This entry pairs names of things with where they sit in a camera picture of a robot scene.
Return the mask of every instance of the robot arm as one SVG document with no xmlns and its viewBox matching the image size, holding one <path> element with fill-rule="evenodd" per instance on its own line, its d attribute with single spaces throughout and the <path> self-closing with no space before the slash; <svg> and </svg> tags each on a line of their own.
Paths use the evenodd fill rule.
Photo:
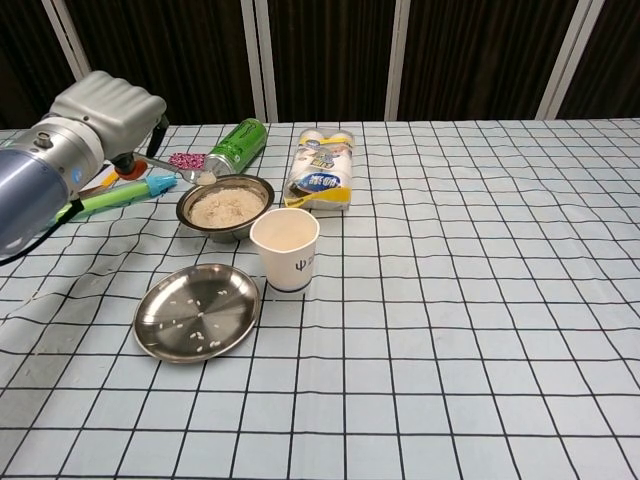
<svg viewBox="0 0 640 480">
<path fill-rule="evenodd" d="M 0 256 L 13 255 L 98 173 L 140 176 L 133 151 L 153 130 L 154 156 L 168 126 L 165 101 L 95 71 L 58 95 L 49 113 L 0 148 Z"/>
</svg>

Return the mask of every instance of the stainless steel plate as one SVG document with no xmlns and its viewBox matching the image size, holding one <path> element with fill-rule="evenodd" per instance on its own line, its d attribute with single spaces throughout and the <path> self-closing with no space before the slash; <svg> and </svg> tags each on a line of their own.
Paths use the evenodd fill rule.
<svg viewBox="0 0 640 480">
<path fill-rule="evenodd" d="M 259 312 L 258 287 L 247 274 L 228 265 L 196 265 L 147 292 L 134 330 L 142 349 L 153 357 L 199 362 L 240 343 Z"/>
</svg>

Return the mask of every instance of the green can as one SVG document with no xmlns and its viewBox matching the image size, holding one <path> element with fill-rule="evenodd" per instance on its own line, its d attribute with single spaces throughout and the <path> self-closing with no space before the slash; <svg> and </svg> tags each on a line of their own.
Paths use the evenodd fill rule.
<svg viewBox="0 0 640 480">
<path fill-rule="evenodd" d="M 267 129 L 255 118 L 247 118 L 213 147 L 205 158 L 206 168 L 216 176 L 242 173 L 267 144 Z"/>
</svg>

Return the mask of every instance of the rice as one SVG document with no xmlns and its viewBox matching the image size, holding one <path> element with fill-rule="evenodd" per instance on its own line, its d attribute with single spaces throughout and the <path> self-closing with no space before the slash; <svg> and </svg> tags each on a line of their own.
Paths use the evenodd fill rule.
<svg viewBox="0 0 640 480">
<path fill-rule="evenodd" d="M 212 172 L 202 172 L 197 178 L 198 185 L 213 185 L 218 179 Z"/>
<path fill-rule="evenodd" d="M 211 193 L 191 208 L 191 221 L 203 228 L 227 228 L 258 215 L 264 202 L 255 193 L 242 188 L 229 188 Z"/>
</svg>

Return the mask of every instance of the white paper cup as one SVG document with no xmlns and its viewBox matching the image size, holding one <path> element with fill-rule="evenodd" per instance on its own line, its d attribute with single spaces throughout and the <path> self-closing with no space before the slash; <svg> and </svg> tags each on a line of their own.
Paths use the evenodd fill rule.
<svg viewBox="0 0 640 480">
<path fill-rule="evenodd" d="M 298 208 L 278 208 L 256 220 L 249 237 L 258 248 L 274 290 L 296 293 L 307 288 L 319 234 L 316 218 Z"/>
</svg>

